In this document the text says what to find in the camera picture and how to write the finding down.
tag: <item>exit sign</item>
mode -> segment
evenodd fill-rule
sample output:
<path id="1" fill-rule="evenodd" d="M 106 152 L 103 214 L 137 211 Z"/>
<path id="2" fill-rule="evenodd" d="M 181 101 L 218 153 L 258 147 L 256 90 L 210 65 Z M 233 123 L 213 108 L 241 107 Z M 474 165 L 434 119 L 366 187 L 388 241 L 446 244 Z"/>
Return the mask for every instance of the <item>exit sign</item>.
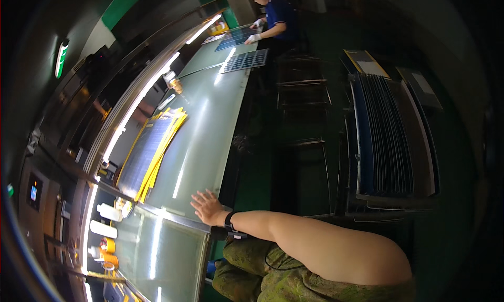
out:
<path id="1" fill-rule="evenodd" d="M 60 49 L 58 50 L 58 56 L 56 59 L 56 69 L 54 72 L 54 76 L 58 79 L 61 77 L 61 72 L 63 72 L 63 63 L 65 62 L 67 49 L 68 49 L 68 40 L 66 39 L 60 44 Z"/>

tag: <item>black wristband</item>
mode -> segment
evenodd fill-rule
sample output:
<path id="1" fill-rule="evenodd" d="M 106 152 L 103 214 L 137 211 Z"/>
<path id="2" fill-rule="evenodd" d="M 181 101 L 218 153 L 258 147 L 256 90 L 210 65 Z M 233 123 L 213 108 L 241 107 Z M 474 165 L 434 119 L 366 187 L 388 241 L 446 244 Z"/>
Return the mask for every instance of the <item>black wristband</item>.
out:
<path id="1" fill-rule="evenodd" d="M 233 224 L 231 223 L 231 217 L 233 216 L 233 214 L 235 214 L 236 212 L 239 212 L 239 211 L 232 211 L 230 213 L 227 214 L 226 216 L 226 219 L 224 220 L 224 228 L 228 231 L 228 232 L 233 232 L 233 231 L 236 231 L 233 227 Z"/>
<path id="2" fill-rule="evenodd" d="M 231 223 L 231 217 L 233 214 L 239 211 L 233 211 L 227 214 L 226 219 L 224 220 L 224 228 L 227 230 L 227 234 L 232 236 L 233 238 L 241 239 L 246 238 L 248 235 L 246 233 L 240 233 L 234 229 L 233 224 Z"/>

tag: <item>worker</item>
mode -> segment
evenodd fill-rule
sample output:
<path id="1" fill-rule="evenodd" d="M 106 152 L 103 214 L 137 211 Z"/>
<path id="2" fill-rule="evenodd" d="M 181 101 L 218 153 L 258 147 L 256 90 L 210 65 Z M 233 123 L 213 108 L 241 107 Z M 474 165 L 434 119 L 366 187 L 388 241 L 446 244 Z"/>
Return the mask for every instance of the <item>worker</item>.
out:
<path id="1" fill-rule="evenodd" d="M 258 28 L 268 22 L 268 30 L 250 35 L 245 44 L 261 40 L 258 49 L 269 48 L 268 54 L 276 58 L 292 49 L 299 41 L 297 14 L 286 0 L 254 0 L 266 6 L 266 17 L 255 21 L 250 28 Z"/>
<path id="2" fill-rule="evenodd" d="M 413 301 L 408 259 L 384 236 L 286 213 L 225 211 L 209 190 L 192 198 L 203 223 L 242 238 L 228 238 L 225 260 L 214 264 L 213 287 L 232 301 Z"/>

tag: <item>white bottle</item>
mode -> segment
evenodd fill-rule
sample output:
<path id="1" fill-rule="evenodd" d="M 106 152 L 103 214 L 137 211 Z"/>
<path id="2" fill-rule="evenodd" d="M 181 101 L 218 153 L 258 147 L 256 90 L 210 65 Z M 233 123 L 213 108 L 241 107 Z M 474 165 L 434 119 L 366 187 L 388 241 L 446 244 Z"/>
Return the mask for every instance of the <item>white bottle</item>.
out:
<path id="1" fill-rule="evenodd" d="M 100 258 L 100 250 L 96 246 L 88 248 L 88 253 L 92 258 Z"/>
<path id="2" fill-rule="evenodd" d="M 89 228 L 93 233 L 110 238 L 117 238 L 117 229 L 115 227 L 111 227 L 101 222 L 92 220 L 89 224 Z"/>
<path id="3" fill-rule="evenodd" d="M 100 216 L 104 218 L 117 222 L 123 221 L 123 214 L 113 206 L 108 204 L 96 205 L 96 210 L 100 213 Z"/>

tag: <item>blue slipper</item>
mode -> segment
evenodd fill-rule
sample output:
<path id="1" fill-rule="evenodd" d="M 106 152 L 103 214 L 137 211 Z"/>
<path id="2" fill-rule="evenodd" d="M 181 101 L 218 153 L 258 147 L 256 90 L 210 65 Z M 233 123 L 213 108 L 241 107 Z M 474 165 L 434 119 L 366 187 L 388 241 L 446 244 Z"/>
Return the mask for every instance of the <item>blue slipper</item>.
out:
<path id="1" fill-rule="evenodd" d="M 209 261 L 208 264 L 207 264 L 207 274 L 211 274 L 211 273 L 215 272 L 215 270 L 217 269 L 217 267 L 215 267 L 215 262 L 216 261 L 226 262 L 227 260 L 225 258 L 220 258 L 220 259 L 216 259 L 216 260 L 213 260 L 213 261 Z"/>

